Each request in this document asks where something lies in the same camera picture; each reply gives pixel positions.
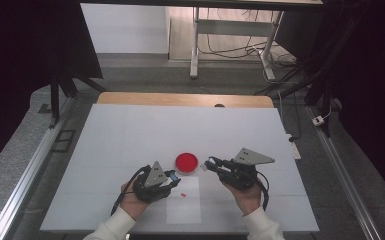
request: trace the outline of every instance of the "sleeve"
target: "sleeve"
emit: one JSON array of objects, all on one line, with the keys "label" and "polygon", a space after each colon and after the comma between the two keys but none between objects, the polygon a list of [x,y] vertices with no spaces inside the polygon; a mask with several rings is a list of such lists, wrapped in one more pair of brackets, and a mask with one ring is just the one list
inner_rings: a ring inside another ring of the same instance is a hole
[{"label": "sleeve", "polygon": [[135,224],[136,221],[118,207],[106,222],[99,224],[95,232],[87,235],[84,240],[124,240]]},{"label": "sleeve", "polygon": [[243,217],[248,229],[248,240],[284,240],[279,223],[268,218],[263,208]]}]

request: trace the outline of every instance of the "round red container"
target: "round red container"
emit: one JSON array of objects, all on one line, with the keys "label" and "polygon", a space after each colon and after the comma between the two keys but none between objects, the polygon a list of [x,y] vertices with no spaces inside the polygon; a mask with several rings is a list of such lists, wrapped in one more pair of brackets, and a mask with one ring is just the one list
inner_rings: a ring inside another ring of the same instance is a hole
[{"label": "round red container", "polygon": [[176,171],[182,175],[190,175],[198,167],[198,159],[192,153],[182,153],[176,158]]}]

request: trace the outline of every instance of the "person's left hand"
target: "person's left hand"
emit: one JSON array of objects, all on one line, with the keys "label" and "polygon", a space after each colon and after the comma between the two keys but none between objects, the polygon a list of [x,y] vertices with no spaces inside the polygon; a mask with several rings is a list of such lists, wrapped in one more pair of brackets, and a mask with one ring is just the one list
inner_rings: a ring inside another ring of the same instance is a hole
[{"label": "person's left hand", "polygon": [[[127,194],[124,195],[123,200],[120,202],[120,207],[136,221],[140,217],[140,215],[142,215],[142,213],[146,210],[149,204],[139,200],[136,197],[136,194],[133,193],[134,181],[132,182],[132,184],[130,184],[129,188],[127,189]],[[126,183],[121,186],[122,192],[124,191],[125,187]]]}]

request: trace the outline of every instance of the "white plug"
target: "white plug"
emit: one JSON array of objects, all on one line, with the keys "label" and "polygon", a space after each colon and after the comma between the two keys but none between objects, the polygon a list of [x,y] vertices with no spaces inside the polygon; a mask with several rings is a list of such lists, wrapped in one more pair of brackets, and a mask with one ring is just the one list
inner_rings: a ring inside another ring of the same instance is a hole
[{"label": "white plug", "polygon": [[318,117],[313,118],[313,124],[314,125],[320,126],[323,123],[324,123],[324,119],[322,118],[322,116],[318,116]]}]

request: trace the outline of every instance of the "table leg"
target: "table leg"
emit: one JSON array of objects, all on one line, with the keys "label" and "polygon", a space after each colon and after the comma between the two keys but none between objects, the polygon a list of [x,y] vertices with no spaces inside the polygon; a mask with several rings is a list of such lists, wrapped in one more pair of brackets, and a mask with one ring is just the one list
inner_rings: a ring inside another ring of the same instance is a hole
[{"label": "table leg", "polygon": [[279,27],[279,22],[280,22],[280,18],[282,17],[282,14],[283,14],[283,11],[278,12],[276,18],[274,19],[270,35],[267,37],[266,47],[264,48],[264,51],[260,53],[261,62],[263,63],[264,71],[266,72],[267,80],[269,81],[276,79],[273,73],[273,69],[269,62],[269,53],[270,53],[270,48],[272,46],[274,37],[277,32],[277,28]]},{"label": "table leg", "polygon": [[190,72],[190,77],[192,79],[195,79],[198,77],[198,23],[199,23],[199,7],[196,7],[194,21],[193,21],[195,35],[194,35],[194,42],[192,47],[191,72]]}]

